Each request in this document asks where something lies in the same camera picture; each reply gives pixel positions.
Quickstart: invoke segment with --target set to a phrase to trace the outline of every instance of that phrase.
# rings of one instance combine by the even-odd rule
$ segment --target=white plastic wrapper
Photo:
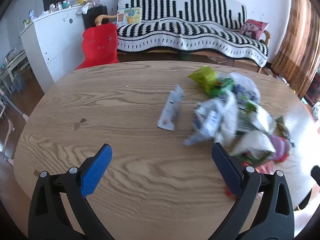
[[[261,131],[254,130],[246,133],[241,138],[230,155],[237,156],[247,152],[261,160],[266,153],[275,153],[276,149],[267,135]]]
[[[193,122],[196,133],[184,141],[185,145],[190,146],[212,138],[224,146],[231,143],[236,135],[239,109],[235,95],[230,91],[226,94],[225,100],[213,98],[199,104]]]
[[[88,10],[100,3],[100,0],[88,0],[84,6],[78,11],[78,14],[87,14]]]
[[[236,72],[230,73],[227,77],[232,78],[236,84],[233,92],[236,94],[238,103],[242,103],[242,100],[239,98],[239,95],[241,93],[238,95],[238,91],[236,91],[238,90],[236,89],[237,85],[240,85],[244,89],[244,91],[242,92],[244,93],[244,95],[247,96],[249,100],[252,100],[257,104],[260,102],[260,98],[261,98],[260,91],[251,78]]]
[[[263,107],[254,105],[256,112],[251,111],[248,114],[250,122],[261,132],[272,134],[277,126],[276,121]]]
[[[158,120],[157,126],[169,130],[174,131],[175,121],[179,114],[180,105],[182,102],[183,89],[176,85],[176,89],[174,91],[170,91],[167,102],[162,110],[160,118]]]

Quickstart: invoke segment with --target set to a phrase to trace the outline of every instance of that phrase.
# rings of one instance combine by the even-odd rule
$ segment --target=curtain
[[[320,18],[309,0],[291,0],[286,34],[271,68],[301,99],[320,62]]]

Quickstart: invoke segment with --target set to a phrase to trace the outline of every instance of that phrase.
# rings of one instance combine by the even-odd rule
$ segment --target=wooden table
[[[193,133],[196,102],[207,99],[188,78],[202,65],[130,62],[81,69],[61,78],[22,132],[14,160],[18,183],[31,197],[41,171],[65,173],[108,143],[113,159],[87,199],[115,239],[208,239],[234,202],[224,195],[224,181],[211,159],[212,142],[183,145]],[[302,103],[272,77],[211,67],[251,77],[261,92],[261,105],[274,117],[285,116],[296,148],[278,168],[296,207],[315,184],[309,174],[319,164],[319,137]],[[176,83],[185,96],[176,130],[170,132],[156,124]],[[244,229],[258,205],[256,201]],[[71,221],[79,230],[75,219]]]

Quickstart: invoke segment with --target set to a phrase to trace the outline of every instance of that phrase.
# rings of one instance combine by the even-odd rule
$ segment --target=pink object
[[[276,135],[269,135],[269,138],[276,149],[276,152],[272,154],[271,160],[277,161],[284,155],[284,141]]]
[[[268,23],[249,19],[241,26],[239,33],[259,41],[268,25]]]
[[[282,137],[281,137],[281,139],[284,142],[284,152],[289,154],[289,152],[290,152],[290,142],[287,139],[284,139]]]

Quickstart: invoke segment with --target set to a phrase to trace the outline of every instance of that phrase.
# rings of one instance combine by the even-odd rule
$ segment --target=white dresser
[[[79,6],[36,19],[21,33],[30,66],[42,90],[50,87],[84,61],[84,22]]]

